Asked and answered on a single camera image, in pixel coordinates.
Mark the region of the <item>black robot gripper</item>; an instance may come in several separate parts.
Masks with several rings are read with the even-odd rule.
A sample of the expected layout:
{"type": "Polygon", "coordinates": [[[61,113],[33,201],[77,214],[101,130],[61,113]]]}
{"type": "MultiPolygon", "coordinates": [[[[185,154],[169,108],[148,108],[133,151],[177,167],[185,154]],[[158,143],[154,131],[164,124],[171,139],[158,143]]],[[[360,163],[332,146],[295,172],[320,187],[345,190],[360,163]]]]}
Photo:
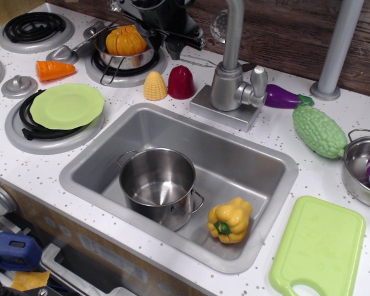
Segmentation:
{"type": "Polygon", "coordinates": [[[165,47],[172,60],[179,60],[183,49],[202,50],[203,30],[187,12],[192,1],[112,1],[113,11],[136,23],[136,29],[151,49],[159,48],[159,34],[167,36],[165,47]]]}

